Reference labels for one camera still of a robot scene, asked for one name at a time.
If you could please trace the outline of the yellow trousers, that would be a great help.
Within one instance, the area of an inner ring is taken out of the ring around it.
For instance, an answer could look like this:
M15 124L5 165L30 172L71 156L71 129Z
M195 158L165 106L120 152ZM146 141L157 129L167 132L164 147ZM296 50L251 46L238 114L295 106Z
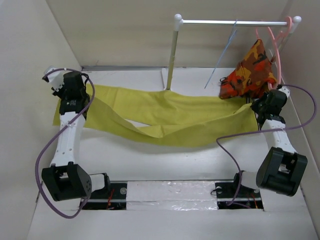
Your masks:
M227 135L258 130L255 113L243 98L186 96L96 85L84 127L135 142L201 147Z

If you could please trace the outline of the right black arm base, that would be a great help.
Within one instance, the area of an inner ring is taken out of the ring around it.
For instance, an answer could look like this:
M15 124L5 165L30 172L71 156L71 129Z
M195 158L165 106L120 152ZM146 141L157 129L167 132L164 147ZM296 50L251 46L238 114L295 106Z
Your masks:
M240 174L236 173L232 180L219 180L214 183L210 194L216 197L219 210L256 209L264 208L259 189L253 189L240 182Z

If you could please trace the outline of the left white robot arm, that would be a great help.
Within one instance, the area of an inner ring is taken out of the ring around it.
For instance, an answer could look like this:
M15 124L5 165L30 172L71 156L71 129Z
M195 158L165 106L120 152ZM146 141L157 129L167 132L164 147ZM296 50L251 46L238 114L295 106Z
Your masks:
M45 186L56 202L89 198L93 192L107 198L112 191L108 175L89 175L78 163L81 134L93 102L86 89L89 76L77 70L51 67L43 79L60 99L60 133L55 154L50 166L41 171Z

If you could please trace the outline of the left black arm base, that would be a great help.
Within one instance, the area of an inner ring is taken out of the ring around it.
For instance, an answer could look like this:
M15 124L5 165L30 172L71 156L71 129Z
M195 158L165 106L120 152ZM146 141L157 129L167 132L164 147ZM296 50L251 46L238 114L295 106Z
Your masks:
M127 181L110 181L106 173L90 175L93 190L82 210L126 210Z

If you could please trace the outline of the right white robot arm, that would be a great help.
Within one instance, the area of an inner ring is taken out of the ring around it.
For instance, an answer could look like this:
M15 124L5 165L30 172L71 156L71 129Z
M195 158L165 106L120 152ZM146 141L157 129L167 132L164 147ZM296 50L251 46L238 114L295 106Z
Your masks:
M269 151L256 172L244 171L241 179L231 184L235 196L243 197L249 189L266 189L290 197L296 194L308 160L292 146L285 131L286 122L280 116L289 96L289 89L282 87L265 93L252 103Z

